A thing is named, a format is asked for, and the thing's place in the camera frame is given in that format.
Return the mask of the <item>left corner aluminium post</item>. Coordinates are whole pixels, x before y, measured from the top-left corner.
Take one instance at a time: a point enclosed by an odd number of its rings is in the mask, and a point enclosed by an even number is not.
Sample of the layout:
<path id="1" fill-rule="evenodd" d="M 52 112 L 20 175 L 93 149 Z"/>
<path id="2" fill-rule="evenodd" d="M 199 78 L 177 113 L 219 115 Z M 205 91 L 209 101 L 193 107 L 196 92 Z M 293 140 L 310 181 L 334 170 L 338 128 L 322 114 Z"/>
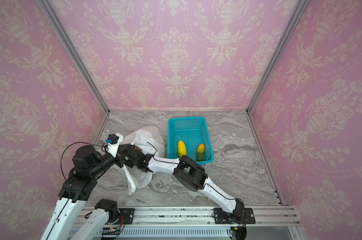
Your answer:
<path id="1" fill-rule="evenodd" d="M 87 70 L 84 62 L 81 60 L 78 51 L 76 50 L 74 44 L 72 43 L 67 31 L 65 30 L 63 24 L 57 17 L 52 5 L 49 1 L 46 0 L 37 0 L 40 8 L 44 12 L 47 20 L 53 27 L 55 33 L 57 34 L 58 38 L 60 39 L 61 43 L 63 44 L 66 52 L 69 54 L 70 58 L 72 59 L 73 63 L 75 64 L 78 72 L 83 77 L 85 82 L 87 83 L 90 91 L 94 95 L 95 99 L 99 103 L 100 107 L 102 108 L 103 112 L 106 115 L 109 115 L 110 109 L 107 106 L 105 100 L 103 99 L 101 92 L 97 88 L 95 82 L 91 78 L 89 71 Z"/>

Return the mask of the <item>corner aluminium post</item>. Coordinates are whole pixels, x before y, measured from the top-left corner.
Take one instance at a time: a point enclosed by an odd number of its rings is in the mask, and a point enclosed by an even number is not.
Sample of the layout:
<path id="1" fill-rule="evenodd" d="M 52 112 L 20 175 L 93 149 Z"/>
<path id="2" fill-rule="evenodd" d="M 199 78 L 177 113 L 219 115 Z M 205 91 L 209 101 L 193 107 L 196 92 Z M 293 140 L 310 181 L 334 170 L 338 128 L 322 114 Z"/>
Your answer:
<path id="1" fill-rule="evenodd" d="M 58 38 L 60 39 L 61 43 L 63 44 L 66 52 L 69 54 L 70 58 L 72 59 L 73 63 L 75 64 L 78 72 L 83 77 L 85 82 L 87 83 L 90 91 L 94 95 L 95 99 L 99 103 L 100 107 L 102 108 L 103 112 L 106 115 L 109 115 L 110 109 L 107 106 L 105 100 L 103 99 L 101 92 L 97 88 L 95 82 L 91 78 L 89 71 L 87 70 L 84 62 L 81 60 L 78 51 L 76 50 L 74 44 L 72 43 L 67 31 L 65 30 L 63 24 L 57 17 L 52 5 L 49 1 L 46 0 L 37 0 L 40 8 L 44 12 L 47 20 L 53 27 L 55 33 L 57 34 Z"/>
<path id="2" fill-rule="evenodd" d="M 264 74 L 262 75 L 260 83 L 254 92 L 254 95 L 251 99 L 249 107 L 247 108 L 248 116 L 254 111 L 256 104 L 257 104 L 264 88 L 266 87 L 270 76 L 272 75 L 272 73 L 274 71 L 274 68 L 276 67 L 281 55 L 283 54 L 297 24 L 300 21 L 309 2 L 310 2 L 309 0 L 297 1 L 297 4 L 292 12 L 292 15 L 290 16 L 289 21 L 287 22 L 287 25 L 282 32 L 281 38 L 276 46 L 276 49 L 272 54 L 272 57 L 266 67 L 266 70 L 265 70 Z"/>

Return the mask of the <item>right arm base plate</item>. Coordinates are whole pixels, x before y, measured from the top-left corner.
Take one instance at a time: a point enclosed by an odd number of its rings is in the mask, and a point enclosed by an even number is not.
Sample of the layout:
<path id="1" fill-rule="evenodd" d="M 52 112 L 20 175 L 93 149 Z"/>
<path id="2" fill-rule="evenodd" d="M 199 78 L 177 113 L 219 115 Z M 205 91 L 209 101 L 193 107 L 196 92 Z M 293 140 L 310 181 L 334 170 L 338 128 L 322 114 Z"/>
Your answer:
<path id="1" fill-rule="evenodd" d="M 242 226 L 256 223 L 255 215 L 251 208 L 244 208 L 240 214 L 229 214 L 221 208 L 214 208 L 211 217 L 214 218 L 215 224 L 238 224 Z"/>

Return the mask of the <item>right corner aluminium post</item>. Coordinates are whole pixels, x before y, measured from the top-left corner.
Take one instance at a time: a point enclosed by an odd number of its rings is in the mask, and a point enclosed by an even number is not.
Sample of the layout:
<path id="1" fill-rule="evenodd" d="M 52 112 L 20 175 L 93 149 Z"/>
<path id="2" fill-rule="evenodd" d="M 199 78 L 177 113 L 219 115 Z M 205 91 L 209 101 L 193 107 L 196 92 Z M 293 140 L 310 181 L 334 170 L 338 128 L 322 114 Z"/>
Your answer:
<path id="1" fill-rule="evenodd" d="M 266 67 L 266 70 L 265 70 L 264 74 L 262 75 L 260 83 L 254 92 L 254 95 L 251 99 L 249 107 L 247 108 L 248 116 L 254 111 L 256 104 L 257 104 L 264 88 L 266 87 L 270 76 L 272 75 L 272 73 L 274 71 L 274 68 L 276 67 L 281 55 L 283 54 L 297 24 L 300 21 L 309 2 L 310 2 L 309 0 L 297 1 L 297 4 L 292 12 L 292 15 L 290 16 L 289 21 L 287 22 L 287 25 L 282 32 L 281 38 L 276 46 L 276 49 L 272 54 L 272 57 Z"/>

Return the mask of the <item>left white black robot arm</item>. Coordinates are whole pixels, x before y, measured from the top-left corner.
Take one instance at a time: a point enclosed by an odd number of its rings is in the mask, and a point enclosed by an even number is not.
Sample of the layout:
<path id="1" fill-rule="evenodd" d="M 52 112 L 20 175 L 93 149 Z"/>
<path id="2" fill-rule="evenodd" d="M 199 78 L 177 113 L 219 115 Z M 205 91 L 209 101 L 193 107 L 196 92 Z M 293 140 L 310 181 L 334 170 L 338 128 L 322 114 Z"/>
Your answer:
<path id="1" fill-rule="evenodd" d="M 72 159 L 74 168 L 62 185 L 55 210 L 42 239 L 67 239 L 98 179 L 112 166 L 121 166 L 124 159 L 125 155 L 119 149 L 119 144 L 109 144 L 105 154 L 98 152 L 93 145 L 80 147 Z M 132 224 L 133 214 L 134 209 L 120 210 L 116 201 L 102 199 L 73 239 L 90 240 L 96 233 L 103 231 L 105 224 L 120 224 L 119 229 L 111 231 L 117 236 L 125 225 Z"/>

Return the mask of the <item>teal plastic basket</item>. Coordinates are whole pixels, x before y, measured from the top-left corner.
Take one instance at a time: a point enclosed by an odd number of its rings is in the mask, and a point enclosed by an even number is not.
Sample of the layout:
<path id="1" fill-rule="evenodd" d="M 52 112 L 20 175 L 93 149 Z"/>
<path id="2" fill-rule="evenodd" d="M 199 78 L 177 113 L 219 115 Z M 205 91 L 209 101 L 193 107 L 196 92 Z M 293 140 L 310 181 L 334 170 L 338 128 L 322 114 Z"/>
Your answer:
<path id="1" fill-rule="evenodd" d="M 167 129 L 167 157 L 176 159 L 178 155 L 178 142 L 186 145 L 187 156 L 199 165 L 210 164 L 214 161 L 214 153 L 208 129 L 207 120 L 204 117 L 180 117 L 168 120 Z M 205 146 L 204 159 L 197 160 L 198 147 Z"/>

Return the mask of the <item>aluminium front rail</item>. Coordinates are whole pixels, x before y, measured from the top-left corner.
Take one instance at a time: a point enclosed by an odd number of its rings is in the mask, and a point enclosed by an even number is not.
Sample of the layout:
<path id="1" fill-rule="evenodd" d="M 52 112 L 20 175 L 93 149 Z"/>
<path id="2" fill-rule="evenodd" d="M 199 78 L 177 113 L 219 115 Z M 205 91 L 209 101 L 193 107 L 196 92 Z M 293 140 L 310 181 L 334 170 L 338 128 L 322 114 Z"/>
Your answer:
<path id="1" fill-rule="evenodd" d="M 217 206 L 156 206 L 156 207 L 119 207 L 134 208 L 134 218 L 129 227 L 148 226 L 203 226 L 215 225 L 211 217 Z M 255 224 L 245 226 L 299 226 L 300 222 L 293 207 L 280 205 L 245 206 L 253 209 Z M 219 224 L 236 226 L 237 224 Z"/>

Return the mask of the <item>white plastic bag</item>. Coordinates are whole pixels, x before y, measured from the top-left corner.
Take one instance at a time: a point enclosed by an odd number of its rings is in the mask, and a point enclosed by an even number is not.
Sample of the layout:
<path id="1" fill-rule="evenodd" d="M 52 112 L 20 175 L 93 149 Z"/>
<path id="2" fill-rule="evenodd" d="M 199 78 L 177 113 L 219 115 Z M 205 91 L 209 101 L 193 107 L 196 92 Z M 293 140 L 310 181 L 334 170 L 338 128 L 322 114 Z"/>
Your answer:
<path id="1" fill-rule="evenodd" d="M 154 126 L 140 128 L 123 137 L 122 145 L 132 145 L 146 158 L 149 155 L 165 157 L 165 141 L 160 131 Z M 129 166 L 128 163 L 119 170 L 128 182 L 128 193 L 132 195 L 137 189 L 146 187 L 152 179 L 153 173 L 143 172 L 137 166 Z"/>

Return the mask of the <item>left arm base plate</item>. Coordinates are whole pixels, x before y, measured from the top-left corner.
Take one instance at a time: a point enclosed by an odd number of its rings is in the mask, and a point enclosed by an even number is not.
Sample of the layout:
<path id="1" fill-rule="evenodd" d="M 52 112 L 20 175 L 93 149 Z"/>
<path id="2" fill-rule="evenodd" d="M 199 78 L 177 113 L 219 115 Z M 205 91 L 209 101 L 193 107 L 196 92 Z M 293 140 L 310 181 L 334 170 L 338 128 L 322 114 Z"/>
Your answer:
<path id="1" fill-rule="evenodd" d="M 110 225 L 131 225 L 134 218 L 134 212 L 134 208 L 112 210 L 109 214 L 107 223 Z"/>

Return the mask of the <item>perforated white vent strip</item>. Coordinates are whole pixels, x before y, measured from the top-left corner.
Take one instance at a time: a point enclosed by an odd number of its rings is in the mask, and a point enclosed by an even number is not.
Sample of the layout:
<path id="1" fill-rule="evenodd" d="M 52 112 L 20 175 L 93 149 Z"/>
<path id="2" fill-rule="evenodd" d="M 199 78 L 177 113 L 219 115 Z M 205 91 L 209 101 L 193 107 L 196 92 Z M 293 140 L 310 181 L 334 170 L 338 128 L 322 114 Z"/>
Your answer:
<path id="1" fill-rule="evenodd" d="M 79 237 L 78 230 L 71 230 L 69 239 L 93 240 L 100 238 L 230 238 L 229 227 L 126 227 L 122 231 L 102 228 L 93 236 Z"/>

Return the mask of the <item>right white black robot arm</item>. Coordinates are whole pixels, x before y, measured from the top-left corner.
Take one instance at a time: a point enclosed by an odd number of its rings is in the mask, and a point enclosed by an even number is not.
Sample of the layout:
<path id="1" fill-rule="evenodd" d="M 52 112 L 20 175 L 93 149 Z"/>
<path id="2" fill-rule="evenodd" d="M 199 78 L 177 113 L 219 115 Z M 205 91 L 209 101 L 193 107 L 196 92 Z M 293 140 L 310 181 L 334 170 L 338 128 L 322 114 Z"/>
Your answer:
<path id="1" fill-rule="evenodd" d="M 245 225 L 245 206 L 241 199 L 230 196 L 208 176 L 206 170 L 188 156 L 178 159 L 160 158 L 144 154 L 133 145 L 122 145 L 118 152 L 120 163 L 137 167 L 144 173 L 167 173 L 173 175 L 186 189 L 200 192 L 217 203 L 232 223 Z"/>

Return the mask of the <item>yellow lemon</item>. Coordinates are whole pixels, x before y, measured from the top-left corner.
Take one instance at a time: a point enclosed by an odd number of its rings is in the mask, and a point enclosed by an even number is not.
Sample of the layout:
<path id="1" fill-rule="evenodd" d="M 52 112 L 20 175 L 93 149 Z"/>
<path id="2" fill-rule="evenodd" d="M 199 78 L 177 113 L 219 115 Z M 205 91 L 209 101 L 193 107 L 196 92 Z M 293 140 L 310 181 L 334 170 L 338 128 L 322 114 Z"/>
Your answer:
<path id="1" fill-rule="evenodd" d="M 184 141 L 178 142 L 177 150 L 178 150 L 178 156 L 180 158 L 183 156 L 186 156 L 188 154 L 187 147 L 186 147 L 186 144 L 184 143 Z"/>

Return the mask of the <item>orange green mango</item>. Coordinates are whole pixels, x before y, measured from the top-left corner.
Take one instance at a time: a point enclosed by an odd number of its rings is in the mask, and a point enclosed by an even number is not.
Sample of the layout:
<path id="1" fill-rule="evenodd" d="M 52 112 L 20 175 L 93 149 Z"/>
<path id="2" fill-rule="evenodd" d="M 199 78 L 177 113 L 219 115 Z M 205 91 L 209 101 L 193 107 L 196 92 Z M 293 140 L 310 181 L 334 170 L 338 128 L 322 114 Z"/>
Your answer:
<path id="1" fill-rule="evenodd" d="M 204 156 L 205 156 L 205 145 L 200 144 L 197 149 L 197 161 L 202 162 L 204 160 Z"/>

